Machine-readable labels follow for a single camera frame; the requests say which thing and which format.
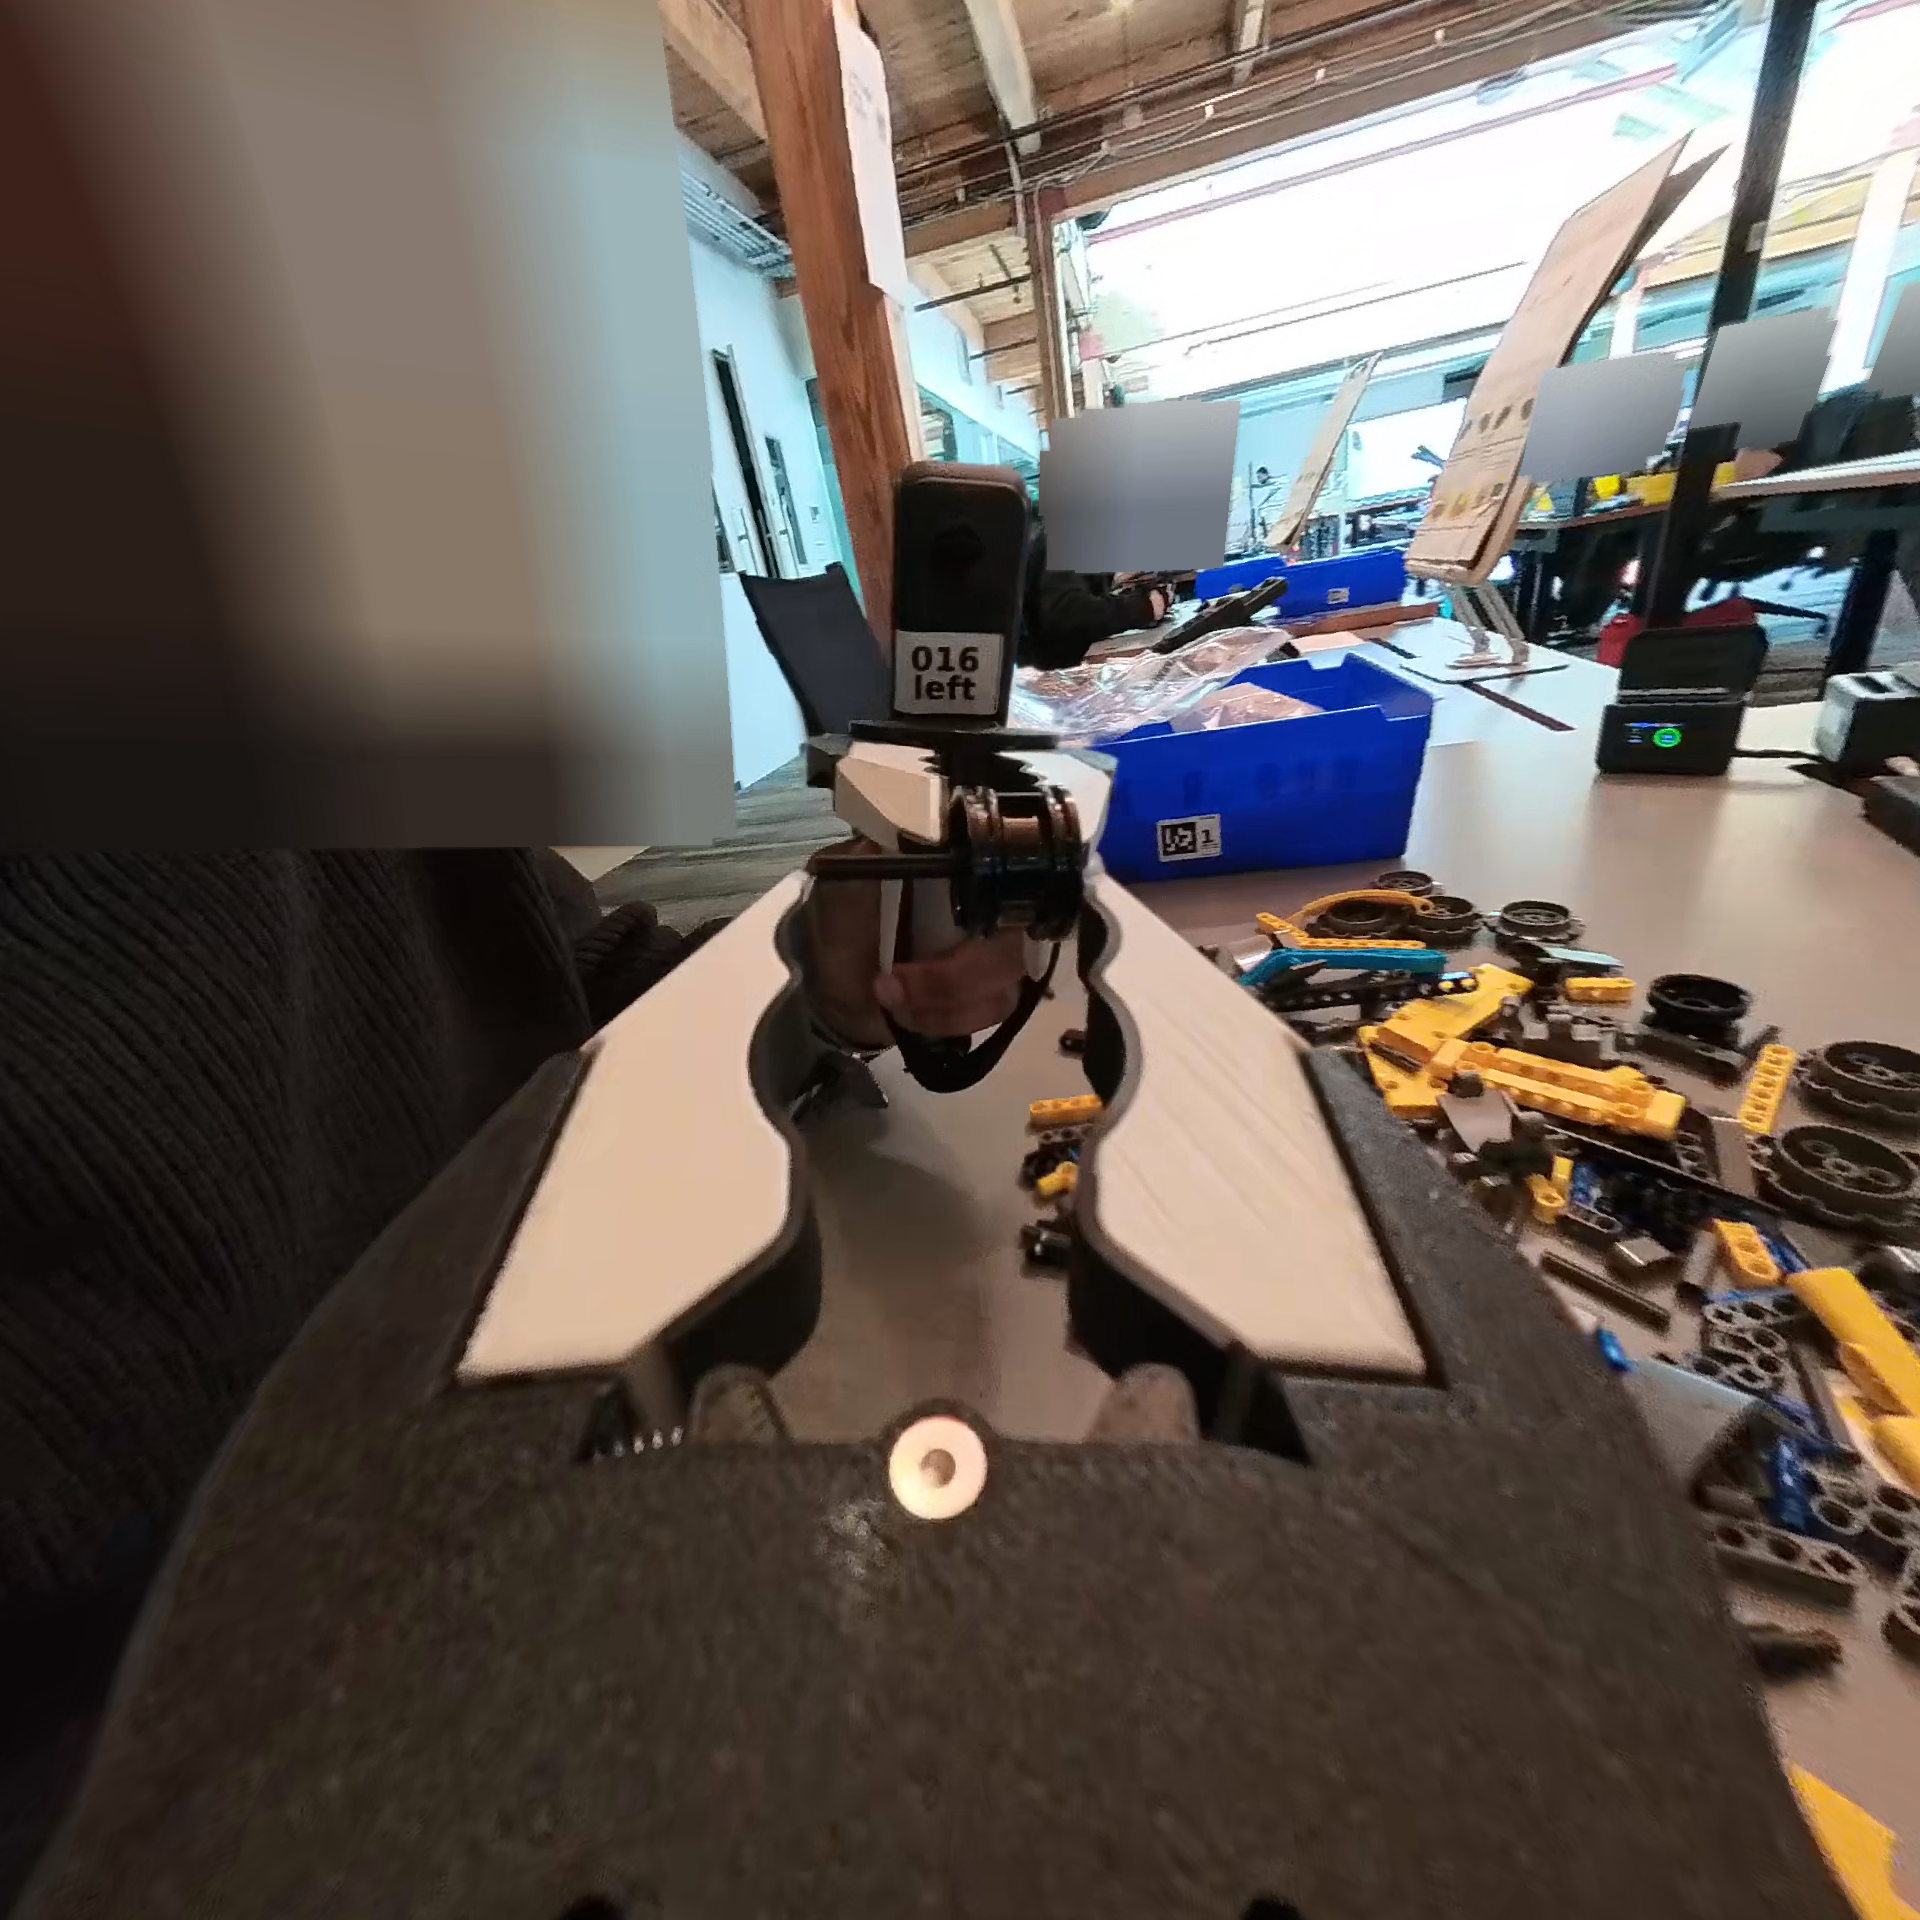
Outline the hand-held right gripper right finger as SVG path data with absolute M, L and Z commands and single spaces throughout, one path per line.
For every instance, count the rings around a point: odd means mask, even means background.
M 1417 1383 L 1427 1361 L 1307 1046 L 1115 881 L 1076 935 L 1089 1249 L 1218 1354 Z

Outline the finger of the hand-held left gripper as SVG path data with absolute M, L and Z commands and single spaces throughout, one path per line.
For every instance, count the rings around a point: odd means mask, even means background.
M 1113 812 L 1115 762 L 1109 754 L 1067 754 L 1065 794 L 1073 801 L 1083 860 L 1078 895 L 1086 905 L 1092 898 L 1098 878 L 1106 871 L 1102 861 L 1102 834 Z
M 854 742 L 835 763 L 833 814 L 879 850 L 943 845 L 948 807 L 948 779 L 927 747 Z

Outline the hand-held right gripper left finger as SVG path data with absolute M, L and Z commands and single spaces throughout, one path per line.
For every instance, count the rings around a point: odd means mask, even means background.
M 462 1387 L 615 1381 L 679 1436 L 721 1309 L 801 1250 L 790 1084 L 809 1022 L 783 875 L 588 1046 L 556 1143 L 487 1286 Z

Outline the black toy wheel rim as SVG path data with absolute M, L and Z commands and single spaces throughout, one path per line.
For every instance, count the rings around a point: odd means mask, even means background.
M 958 783 L 948 803 L 951 918 L 970 938 L 1017 931 L 1055 943 L 1073 929 L 1089 842 L 1059 783 Z

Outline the pile of toy building pieces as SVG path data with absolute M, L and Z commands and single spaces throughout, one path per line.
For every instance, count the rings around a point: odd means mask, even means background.
M 1118 1532 L 1067 1546 L 1118 1650 L 1051 1669 L 1061 1733 L 1209 1915 L 1915 1915 L 1885 1828 L 1775 1755 L 1715 1575 L 1743 1542 L 1674 1487 L 1644 1373 L 1578 1347 L 1407 1129 L 1475 1074 L 1524 1119 L 1674 1139 L 1685 1099 L 1636 1067 L 1483 1039 L 1527 993 L 1483 966 L 1407 1002 L 1378 1089 L 1307 1052 L 1423 1381 L 1214 1351 L 1095 1259 L 1078 1159 L 1073 1337 L 1170 1369 L 1205 1436 L 1095 1469 Z

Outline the person's left forearm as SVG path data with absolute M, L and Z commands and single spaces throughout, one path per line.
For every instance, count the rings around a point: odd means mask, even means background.
M 572 932 L 566 940 L 590 1031 L 604 1031 L 732 922 L 732 916 L 717 916 L 693 929 L 673 929 L 660 922 L 654 902 L 635 901 Z

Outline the person's left hand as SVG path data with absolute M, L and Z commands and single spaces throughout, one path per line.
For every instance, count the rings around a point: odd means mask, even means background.
M 854 1050 L 887 1050 L 897 1034 L 971 1039 L 1015 1015 L 1026 970 L 1017 931 L 966 935 L 946 951 L 879 964 L 879 881 L 829 881 L 809 890 L 803 978 L 811 1012 Z

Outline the clear plastic bags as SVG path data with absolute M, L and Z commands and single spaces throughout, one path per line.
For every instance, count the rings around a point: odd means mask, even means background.
M 1251 678 L 1260 666 L 1295 663 L 1289 636 L 1246 627 L 1169 654 L 1115 654 L 1055 673 L 1020 668 L 1011 725 L 1086 750 L 1149 729 L 1194 733 L 1319 716 L 1322 703 Z

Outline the black office chair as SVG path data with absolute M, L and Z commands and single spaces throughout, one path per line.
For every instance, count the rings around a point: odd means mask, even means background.
M 839 563 L 801 578 L 746 573 L 738 586 L 805 737 L 846 737 L 892 716 L 890 663 Z

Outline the blue plastic bin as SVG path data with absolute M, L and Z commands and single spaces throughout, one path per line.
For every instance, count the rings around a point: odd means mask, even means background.
M 1098 850 L 1130 882 L 1343 869 L 1407 849 L 1436 698 L 1361 655 L 1265 663 L 1228 692 L 1291 701 L 1233 727 L 1157 723 L 1103 741 Z
M 1286 559 L 1281 554 L 1226 559 L 1220 567 L 1196 573 L 1194 597 L 1209 604 L 1253 593 L 1271 578 L 1286 582 L 1275 607 L 1289 620 L 1357 607 L 1396 607 L 1407 586 L 1405 549 L 1378 545 L 1324 559 Z

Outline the cardboard display board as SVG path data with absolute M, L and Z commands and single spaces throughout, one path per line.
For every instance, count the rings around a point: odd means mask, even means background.
M 1510 535 L 1521 521 L 1523 450 L 1545 375 L 1569 362 L 1651 235 L 1723 156 L 1716 146 L 1682 161 L 1685 146 L 1676 140 L 1657 150 L 1631 177 L 1569 215 L 1551 235 L 1476 378 L 1423 521 L 1407 545 L 1410 578 L 1476 586 L 1492 572 L 1498 537 Z
M 1319 497 L 1324 493 L 1332 466 L 1337 465 L 1337 453 L 1349 434 L 1353 413 L 1361 407 L 1381 359 L 1381 353 L 1367 353 L 1346 370 L 1327 399 L 1327 407 L 1313 433 L 1313 444 L 1294 473 L 1286 499 L 1265 537 L 1267 554 L 1289 554 L 1302 539 Z

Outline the black device with green display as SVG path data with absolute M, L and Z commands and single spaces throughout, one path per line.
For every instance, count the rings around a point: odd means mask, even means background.
M 1603 778 L 1725 778 L 1770 652 L 1753 620 L 1645 628 L 1619 663 L 1617 698 L 1601 716 Z

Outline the black charger box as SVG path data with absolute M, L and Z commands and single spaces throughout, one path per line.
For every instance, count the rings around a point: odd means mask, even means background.
M 1918 762 L 1918 663 L 1829 678 L 1813 741 L 1814 754 L 1844 774 Z

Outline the black metal pole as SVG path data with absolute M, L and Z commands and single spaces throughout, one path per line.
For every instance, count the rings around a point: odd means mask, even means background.
M 1773 3 L 1766 12 L 1761 73 L 1709 308 L 1709 353 L 1716 353 L 1727 327 L 1747 322 L 1750 314 L 1814 19 L 1818 3 Z M 1737 423 L 1715 418 L 1706 405 L 1706 386 L 1699 385 L 1652 572 L 1639 604 L 1652 631 L 1676 628 L 1685 617 L 1699 545 L 1709 523 L 1715 473 L 1735 454 Z

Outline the wooden post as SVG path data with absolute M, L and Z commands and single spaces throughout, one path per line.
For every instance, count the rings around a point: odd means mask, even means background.
M 865 611 L 883 639 L 897 611 L 897 481 L 922 454 L 903 315 L 873 278 L 857 189 L 847 65 L 857 12 L 747 3 L 747 41 L 837 487 Z

